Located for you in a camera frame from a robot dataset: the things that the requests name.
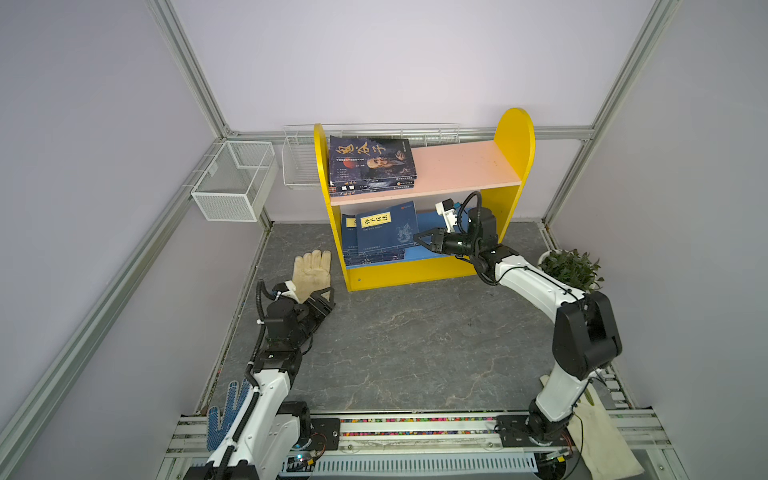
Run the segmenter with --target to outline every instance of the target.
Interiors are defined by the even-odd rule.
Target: yellow bookshelf
[[[317,171],[347,290],[354,292],[456,278],[475,275],[475,270],[470,264],[459,262],[451,256],[347,269],[341,246],[343,206],[384,200],[407,201],[428,195],[480,190],[483,207],[489,208],[496,216],[498,236],[501,239],[504,238],[520,200],[535,151],[536,140],[531,118],[525,110],[511,108],[498,122],[492,141],[413,148],[413,160],[419,177],[412,189],[331,197],[328,193],[329,152],[326,133],[321,124],[315,124]]]

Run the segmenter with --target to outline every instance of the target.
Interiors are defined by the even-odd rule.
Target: gray marble floor
[[[546,250],[535,223],[512,223],[504,243],[532,263]],[[349,293],[330,226],[322,224],[275,225],[257,278],[268,287],[289,280],[293,258],[316,248],[333,252],[336,308],[315,334],[289,399],[316,412],[527,409],[541,390],[538,377],[554,365],[553,325],[517,293],[476,277]],[[211,405],[223,406],[228,383],[242,381],[256,317],[252,291]]]

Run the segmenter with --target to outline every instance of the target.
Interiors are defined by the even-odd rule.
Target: white wire basket
[[[407,138],[411,148],[458,143],[457,124],[328,124],[323,130],[334,137]],[[283,132],[283,182],[294,190],[319,188],[315,126],[287,125]]]
[[[268,141],[224,141],[192,189],[208,220],[257,222],[277,176]]]

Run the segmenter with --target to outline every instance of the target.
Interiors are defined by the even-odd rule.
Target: white glove
[[[320,250],[305,253],[293,261],[293,285],[296,287],[296,299],[299,303],[310,297],[312,292],[331,286],[331,253]]]

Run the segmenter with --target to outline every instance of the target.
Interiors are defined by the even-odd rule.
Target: book
[[[407,138],[331,136],[329,149],[331,187],[416,179],[416,165]]]
[[[344,263],[350,266],[402,260],[405,258],[404,250],[358,255],[356,219],[353,215],[342,215],[341,248],[344,255]]]
[[[341,216],[341,250],[357,254],[357,224],[354,215]]]
[[[355,215],[359,255],[385,253],[417,245],[419,232],[416,207],[412,201]]]
[[[370,194],[372,192],[386,192],[389,190],[402,190],[404,188],[413,188],[413,180],[402,180],[393,182],[375,182],[368,187],[359,185],[341,185],[339,187],[328,187],[328,195],[331,197],[345,197],[347,195]]]
[[[372,263],[393,262],[406,258],[405,250],[397,250],[388,253],[374,253],[372,255],[347,255],[344,254],[344,263],[347,266],[370,265]]]

